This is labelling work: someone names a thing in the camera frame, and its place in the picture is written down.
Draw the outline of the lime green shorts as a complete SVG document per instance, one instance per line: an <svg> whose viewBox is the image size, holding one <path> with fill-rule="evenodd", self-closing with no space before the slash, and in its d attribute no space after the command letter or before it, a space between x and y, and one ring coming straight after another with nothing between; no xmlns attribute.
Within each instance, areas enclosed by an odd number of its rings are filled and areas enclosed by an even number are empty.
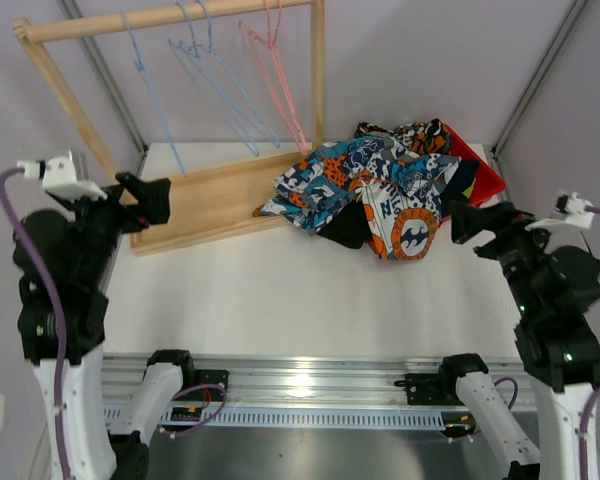
<svg viewBox="0 0 600 480"><path fill-rule="evenodd" d="M472 198L474 195L474 192L476 190L476 187L478 185L478 178L474 177L471 181L470 184L467 185L467 187L461 191L461 195L469 202L472 202Z"/></svg>

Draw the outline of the navy blue shorts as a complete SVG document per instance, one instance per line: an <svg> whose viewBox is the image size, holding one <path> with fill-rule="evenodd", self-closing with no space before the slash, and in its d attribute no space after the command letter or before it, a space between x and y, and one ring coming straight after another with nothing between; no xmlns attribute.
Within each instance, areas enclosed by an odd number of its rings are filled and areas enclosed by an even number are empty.
<svg viewBox="0 0 600 480"><path fill-rule="evenodd" d="M478 159L460 160L447 188L452 192L461 194L461 191L471 183L472 179L477 177L481 164L482 161Z"/></svg>

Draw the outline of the teal patterned shorts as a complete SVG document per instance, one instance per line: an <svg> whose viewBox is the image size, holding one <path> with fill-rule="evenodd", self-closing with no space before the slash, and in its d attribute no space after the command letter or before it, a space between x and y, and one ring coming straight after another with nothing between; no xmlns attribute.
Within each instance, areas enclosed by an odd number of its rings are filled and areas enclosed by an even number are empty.
<svg viewBox="0 0 600 480"><path fill-rule="evenodd" d="M412 261L429 252L443 218L443 193L459 157L417 155L389 138L327 143L273 181L256 217L281 216L309 235L346 205L365 205L368 244L382 260Z"/></svg>

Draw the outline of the orange camouflage shorts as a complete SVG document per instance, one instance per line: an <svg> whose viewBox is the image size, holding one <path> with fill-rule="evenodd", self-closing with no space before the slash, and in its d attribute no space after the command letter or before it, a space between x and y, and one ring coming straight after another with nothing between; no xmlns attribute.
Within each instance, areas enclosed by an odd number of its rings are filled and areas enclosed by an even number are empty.
<svg viewBox="0 0 600 480"><path fill-rule="evenodd" d="M411 122L393 129L361 122L357 125L353 137L363 136L389 138L394 143L402 145L406 150L419 155L450 154L453 143L450 129L440 119Z"/></svg>

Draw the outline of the black shorts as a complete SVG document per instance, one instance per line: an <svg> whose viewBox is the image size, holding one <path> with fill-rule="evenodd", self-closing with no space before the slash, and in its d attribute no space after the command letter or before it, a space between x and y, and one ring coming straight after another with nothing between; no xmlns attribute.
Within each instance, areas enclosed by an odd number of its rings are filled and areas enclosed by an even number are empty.
<svg viewBox="0 0 600 480"><path fill-rule="evenodd" d="M372 240L365 205L359 201L350 202L317 234L346 248L360 249Z"/></svg>

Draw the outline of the blue hanger holding green shorts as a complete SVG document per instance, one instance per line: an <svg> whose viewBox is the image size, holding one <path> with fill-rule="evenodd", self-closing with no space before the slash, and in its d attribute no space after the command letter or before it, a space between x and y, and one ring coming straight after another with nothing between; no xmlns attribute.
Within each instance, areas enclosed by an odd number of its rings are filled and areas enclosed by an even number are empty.
<svg viewBox="0 0 600 480"><path fill-rule="evenodd" d="M203 44L207 47L207 21L206 21L206 43ZM214 44L215 56L209 56L207 60L212 64L214 73L219 79L221 86L228 94L229 98L235 103L235 105L245 115L247 123L245 127L251 134L253 139L258 146L259 142L267 142L274 148L279 148L281 142L279 137L273 131L273 129L262 119L258 109L256 108L251 95L239 80L238 76L231 69L229 64L219 55L218 50Z"/></svg>

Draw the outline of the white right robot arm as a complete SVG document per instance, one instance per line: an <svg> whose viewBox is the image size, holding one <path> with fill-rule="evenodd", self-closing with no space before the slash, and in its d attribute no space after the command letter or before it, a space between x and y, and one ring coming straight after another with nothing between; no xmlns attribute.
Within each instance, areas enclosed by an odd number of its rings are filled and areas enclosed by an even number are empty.
<svg viewBox="0 0 600 480"><path fill-rule="evenodd" d="M532 388L541 443L529 441L476 353L446 356L434 374L396 381L412 405L460 403L477 421L507 479L596 479L594 432L600 397L600 344L585 314L600 299L600 261L576 246L547 252L552 229L591 227L600 207L576 193L558 196L545 219L503 201L486 208L453 201L451 237L494 239L475 254L497 261L521 314L515 345Z"/></svg>

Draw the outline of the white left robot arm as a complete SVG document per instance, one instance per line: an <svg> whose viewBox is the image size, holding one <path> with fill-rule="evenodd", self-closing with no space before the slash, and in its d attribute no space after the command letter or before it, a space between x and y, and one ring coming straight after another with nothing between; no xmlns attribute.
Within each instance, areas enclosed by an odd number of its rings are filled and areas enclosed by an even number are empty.
<svg viewBox="0 0 600 480"><path fill-rule="evenodd" d="M0 201L13 223L13 263L21 270L17 327L25 359L41 388L54 479L143 479L149 444L174 398L196 390L187 350L154 352L140 389L122 416L105 421L101 372L109 300L101 284L121 236L169 221L171 182L120 172L96 197L57 201L18 218L0 180Z"/></svg>

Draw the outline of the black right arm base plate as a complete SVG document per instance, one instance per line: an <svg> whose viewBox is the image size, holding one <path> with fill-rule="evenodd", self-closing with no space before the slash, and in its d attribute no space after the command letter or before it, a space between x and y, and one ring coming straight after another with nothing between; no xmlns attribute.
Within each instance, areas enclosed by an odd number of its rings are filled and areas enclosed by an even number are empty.
<svg viewBox="0 0 600 480"><path fill-rule="evenodd" d="M437 373L407 373L393 385L405 392L410 406L462 406L455 384Z"/></svg>

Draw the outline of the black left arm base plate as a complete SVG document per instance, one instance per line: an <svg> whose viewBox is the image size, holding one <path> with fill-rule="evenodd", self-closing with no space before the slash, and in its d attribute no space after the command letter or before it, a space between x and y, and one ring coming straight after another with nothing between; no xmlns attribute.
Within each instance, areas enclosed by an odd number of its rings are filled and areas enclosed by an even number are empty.
<svg viewBox="0 0 600 480"><path fill-rule="evenodd" d="M217 387L227 388L229 386L229 376L230 373L226 369L198 368L195 366L193 372L184 380L183 385L183 390L191 388L195 388L195 390L181 396L179 401L221 402L224 394Z"/></svg>

